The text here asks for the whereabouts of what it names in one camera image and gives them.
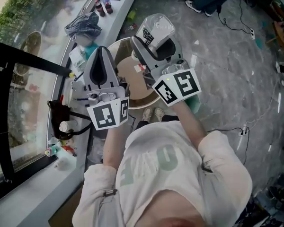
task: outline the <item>table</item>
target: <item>table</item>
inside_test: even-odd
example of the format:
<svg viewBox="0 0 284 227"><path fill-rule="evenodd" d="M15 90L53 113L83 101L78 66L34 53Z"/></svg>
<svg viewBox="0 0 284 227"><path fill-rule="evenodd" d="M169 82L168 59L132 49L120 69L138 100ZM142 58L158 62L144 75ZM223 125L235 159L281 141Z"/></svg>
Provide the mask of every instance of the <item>table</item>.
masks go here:
<svg viewBox="0 0 284 227"><path fill-rule="evenodd" d="M278 43L284 49L284 31L283 31L282 27L279 26L278 22L275 21L275 22L273 22L273 28L274 28L274 31L275 31L275 38L266 41L266 44L268 44L268 43L270 43L274 40L278 40Z"/></svg>

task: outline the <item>white t-shirt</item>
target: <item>white t-shirt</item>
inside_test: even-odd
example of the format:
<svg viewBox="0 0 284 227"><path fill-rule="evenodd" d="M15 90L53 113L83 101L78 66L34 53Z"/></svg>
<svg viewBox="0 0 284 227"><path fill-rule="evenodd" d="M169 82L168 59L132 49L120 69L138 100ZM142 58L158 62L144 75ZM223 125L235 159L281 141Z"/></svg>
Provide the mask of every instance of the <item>white t-shirt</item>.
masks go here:
<svg viewBox="0 0 284 227"><path fill-rule="evenodd" d="M73 225L94 226L91 216L96 216L96 205L100 204L95 198L101 197L101 191L112 189L115 181L126 227L137 223L162 190L173 190L185 197L207 225L232 226L250 197L250 175L227 137L218 131L207 135L198 150L177 121L152 123L134 131L126 141L117 173L103 165L91 166L85 173ZM202 170L202 162L212 173Z"/></svg>

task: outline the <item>white shoe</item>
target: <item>white shoe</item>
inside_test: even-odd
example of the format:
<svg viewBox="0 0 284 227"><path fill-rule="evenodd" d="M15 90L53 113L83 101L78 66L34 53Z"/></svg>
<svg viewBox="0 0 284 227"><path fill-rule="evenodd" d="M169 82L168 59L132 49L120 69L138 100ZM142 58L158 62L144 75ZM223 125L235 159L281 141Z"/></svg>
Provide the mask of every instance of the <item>white shoe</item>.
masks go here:
<svg viewBox="0 0 284 227"><path fill-rule="evenodd" d="M190 0L186 0L185 1L185 4L186 4L186 6L188 6L190 9L192 9L193 11L195 11L196 13L201 13L202 11L201 10L197 10L197 9L195 9L194 7L193 7L193 2L192 1L190 1Z"/></svg>
<svg viewBox="0 0 284 227"><path fill-rule="evenodd" d="M205 14L206 14L206 16L208 16L208 17L212 17L212 16L213 16L213 14L207 13L206 11L205 11Z"/></svg>
<svg viewBox="0 0 284 227"><path fill-rule="evenodd" d="M149 123L151 120L151 116L152 116L152 109L145 108L143 111L142 121L147 121Z"/></svg>
<svg viewBox="0 0 284 227"><path fill-rule="evenodd" d="M163 111L162 109L156 108L156 109L155 109L155 115L156 115L158 121L161 122L163 116L165 115L165 113L164 113L164 111Z"/></svg>
<svg viewBox="0 0 284 227"><path fill-rule="evenodd" d="M275 63L275 69L278 73L281 73L280 65L278 62Z"/></svg>

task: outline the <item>green foliage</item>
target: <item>green foliage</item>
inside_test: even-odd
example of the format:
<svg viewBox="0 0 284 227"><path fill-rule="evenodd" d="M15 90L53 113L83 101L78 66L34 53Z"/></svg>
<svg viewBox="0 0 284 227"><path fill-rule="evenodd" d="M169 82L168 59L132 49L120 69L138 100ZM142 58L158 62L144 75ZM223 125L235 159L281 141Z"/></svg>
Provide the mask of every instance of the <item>green foliage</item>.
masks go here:
<svg viewBox="0 0 284 227"><path fill-rule="evenodd" d="M50 19L50 16L54 16L55 1L57 0L8 0L0 12L0 42L13 45L15 37L28 31L42 14L49 16L43 20Z"/></svg>

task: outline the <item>black metal frame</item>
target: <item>black metal frame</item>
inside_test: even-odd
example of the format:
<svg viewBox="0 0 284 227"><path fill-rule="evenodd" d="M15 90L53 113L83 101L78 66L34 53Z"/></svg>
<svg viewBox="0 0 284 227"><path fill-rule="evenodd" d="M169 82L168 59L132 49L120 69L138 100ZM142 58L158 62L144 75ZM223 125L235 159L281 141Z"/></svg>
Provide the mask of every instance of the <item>black metal frame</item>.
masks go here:
<svg viewBox="0 0 284 227"><path fill-rule="evenodd" d="M8 139L8 106L10 84L16 63L48 71L63 78L71 73L68 68L0 43L0 165L3 173L0 177L0 198L57 159L55 156L44 155L22 169L14 170Z"/></svg>

